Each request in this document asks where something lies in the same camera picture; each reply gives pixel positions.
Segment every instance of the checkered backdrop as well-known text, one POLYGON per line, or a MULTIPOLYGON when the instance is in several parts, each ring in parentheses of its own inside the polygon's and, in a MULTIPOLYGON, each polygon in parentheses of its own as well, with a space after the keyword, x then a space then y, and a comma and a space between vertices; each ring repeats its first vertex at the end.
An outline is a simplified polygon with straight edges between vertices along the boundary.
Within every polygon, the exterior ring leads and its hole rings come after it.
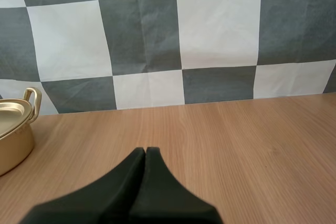
POLYGON ((41 114, 336 91, 336 0, 0 0, 0 95, 41 114))

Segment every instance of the checkered fabric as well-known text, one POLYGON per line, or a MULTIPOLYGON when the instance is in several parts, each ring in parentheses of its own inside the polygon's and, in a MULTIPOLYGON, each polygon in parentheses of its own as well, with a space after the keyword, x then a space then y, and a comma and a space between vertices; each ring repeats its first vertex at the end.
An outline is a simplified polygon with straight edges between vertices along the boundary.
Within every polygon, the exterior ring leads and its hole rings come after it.
POLYGON ((336 91, 336 0, 0 0, 0 95, 41 114, 336 91))

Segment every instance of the aluminum pot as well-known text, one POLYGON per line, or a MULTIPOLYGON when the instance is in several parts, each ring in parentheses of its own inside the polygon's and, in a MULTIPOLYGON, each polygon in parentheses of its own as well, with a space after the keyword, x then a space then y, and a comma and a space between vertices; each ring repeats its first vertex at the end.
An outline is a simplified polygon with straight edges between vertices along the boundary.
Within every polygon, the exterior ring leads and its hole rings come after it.
POLYGON ((30 123, 35 121, 41 105, 41 92, 27 88, 23 99, 0 100, 0 175, 23 161, 34 148, 30 123), (34 106, 29 103, 35 94, 34 106))

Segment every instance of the lid handle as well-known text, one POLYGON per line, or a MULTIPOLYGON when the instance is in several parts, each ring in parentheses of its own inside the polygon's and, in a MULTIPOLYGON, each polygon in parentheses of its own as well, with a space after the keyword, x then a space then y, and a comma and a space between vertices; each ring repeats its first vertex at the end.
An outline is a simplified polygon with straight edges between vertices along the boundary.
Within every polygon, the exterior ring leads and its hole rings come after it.
POLYGON ((32 123, 35 121, 38 117, 38 113, 40 112, 40 107, 41 107, 41 99, 42 99, 42 94, 41 91, 39 91, 37 88, 27 88, 25 91, 25 94, 23 95, 23 99, 29 102, 30 95, 34 92, 35 99, 34 99, 34 108, 33 108, 33 113, 28 120, 28 123, 32 123))

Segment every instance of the wooden table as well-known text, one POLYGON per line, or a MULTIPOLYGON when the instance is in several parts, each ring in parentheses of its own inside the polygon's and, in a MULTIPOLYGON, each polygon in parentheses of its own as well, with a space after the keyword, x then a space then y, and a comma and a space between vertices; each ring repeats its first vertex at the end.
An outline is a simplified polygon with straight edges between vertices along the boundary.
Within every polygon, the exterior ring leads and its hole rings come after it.
POLYGON ((336 94, 40 116, 36 147, 0 177, 0 223, 159 146, 226 224, 336 223, 336 94))

